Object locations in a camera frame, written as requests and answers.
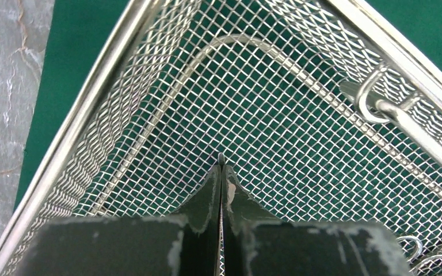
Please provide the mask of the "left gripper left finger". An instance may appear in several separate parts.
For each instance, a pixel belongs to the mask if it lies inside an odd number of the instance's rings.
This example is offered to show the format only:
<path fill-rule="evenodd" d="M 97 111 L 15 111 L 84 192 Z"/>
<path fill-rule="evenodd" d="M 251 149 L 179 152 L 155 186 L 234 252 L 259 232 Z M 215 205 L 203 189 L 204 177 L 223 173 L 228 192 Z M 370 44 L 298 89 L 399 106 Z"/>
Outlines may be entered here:
<path fill-rule="evenodd" d="M 173 213 L 46 223 L 17 275 L 218 275 L 222 168 Z"/>

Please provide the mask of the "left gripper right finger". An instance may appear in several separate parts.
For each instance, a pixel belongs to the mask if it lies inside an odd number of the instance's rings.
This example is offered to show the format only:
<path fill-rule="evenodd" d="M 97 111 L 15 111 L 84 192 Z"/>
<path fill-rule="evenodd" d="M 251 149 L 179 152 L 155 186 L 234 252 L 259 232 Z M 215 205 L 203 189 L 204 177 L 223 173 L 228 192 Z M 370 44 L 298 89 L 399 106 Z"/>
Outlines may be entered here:
<path fill-rule="evenodd" d="M 285 222 L 261 206 L 234 169 L 221 174 L 226 275 L 409 275 L 396 237 L 382 224 Z"/>

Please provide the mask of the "metal mesh instrument tray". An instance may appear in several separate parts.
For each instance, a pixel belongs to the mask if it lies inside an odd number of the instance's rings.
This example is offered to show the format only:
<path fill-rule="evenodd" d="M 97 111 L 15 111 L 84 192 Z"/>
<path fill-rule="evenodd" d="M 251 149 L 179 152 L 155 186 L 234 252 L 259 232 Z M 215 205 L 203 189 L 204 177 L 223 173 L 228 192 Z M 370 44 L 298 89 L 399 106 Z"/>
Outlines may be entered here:
<path fill-rule="evenodd" d="M 369 4 L 129 1 L 0 238 L 0 275 L 51 220 L 173 213 L 220 152 L 285 222 L 442 250 L 442 73 Z"/>

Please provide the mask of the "steel scalpel handle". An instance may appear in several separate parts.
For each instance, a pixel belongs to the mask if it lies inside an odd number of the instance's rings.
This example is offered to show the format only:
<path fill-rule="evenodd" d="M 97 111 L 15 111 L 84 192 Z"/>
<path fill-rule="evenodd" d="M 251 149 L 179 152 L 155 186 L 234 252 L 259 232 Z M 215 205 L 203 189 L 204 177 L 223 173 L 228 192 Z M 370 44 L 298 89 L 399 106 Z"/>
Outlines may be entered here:
<path fill-rule="evenodd" d="M 226 159 L 225 159 L 224 154 L 222 152 L 218 153 L 218 163 L 222 167 L 226 164 Z"/>

